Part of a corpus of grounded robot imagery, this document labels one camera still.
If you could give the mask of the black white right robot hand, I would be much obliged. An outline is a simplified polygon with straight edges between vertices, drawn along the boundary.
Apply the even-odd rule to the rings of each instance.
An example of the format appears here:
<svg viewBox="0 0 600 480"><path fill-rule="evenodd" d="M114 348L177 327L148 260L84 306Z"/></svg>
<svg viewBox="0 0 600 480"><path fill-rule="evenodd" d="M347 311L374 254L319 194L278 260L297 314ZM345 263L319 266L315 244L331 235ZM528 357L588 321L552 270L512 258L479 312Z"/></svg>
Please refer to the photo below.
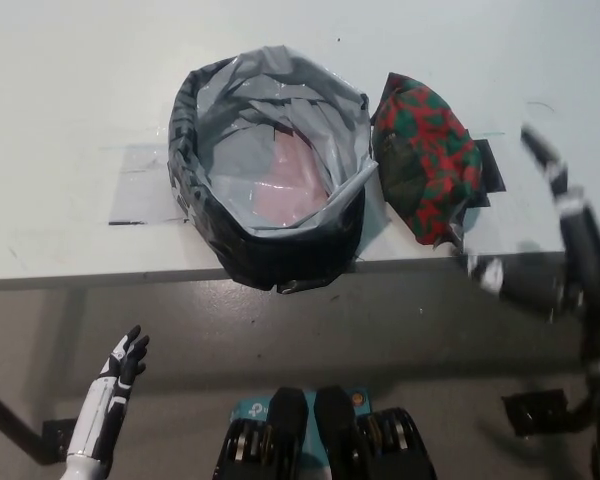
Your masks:
<svg viewBox="0 0 600 480"><path fill-rule="evenodd" d="M483 290L526 310L552 316L600 308L600 226L593 208L583 188L569 183L566 163L535 129L522 126L520 139L551 191L564 245L563 270L553 274L473 253L458 261Z"/></svg>

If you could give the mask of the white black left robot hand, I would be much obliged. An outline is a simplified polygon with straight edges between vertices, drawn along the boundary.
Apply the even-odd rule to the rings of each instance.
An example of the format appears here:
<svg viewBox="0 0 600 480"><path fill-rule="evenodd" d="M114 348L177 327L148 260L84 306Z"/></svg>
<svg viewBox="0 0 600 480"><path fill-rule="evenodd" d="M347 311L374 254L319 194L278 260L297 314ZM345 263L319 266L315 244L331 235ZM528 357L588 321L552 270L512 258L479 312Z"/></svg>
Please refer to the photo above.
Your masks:
<svg viewBox="0 0 600 480"><path fill-rule="evenodd" d="M91 383L67 455L110 463L136 378L146 369L149 336L136 325L117 343Z"/></svg>

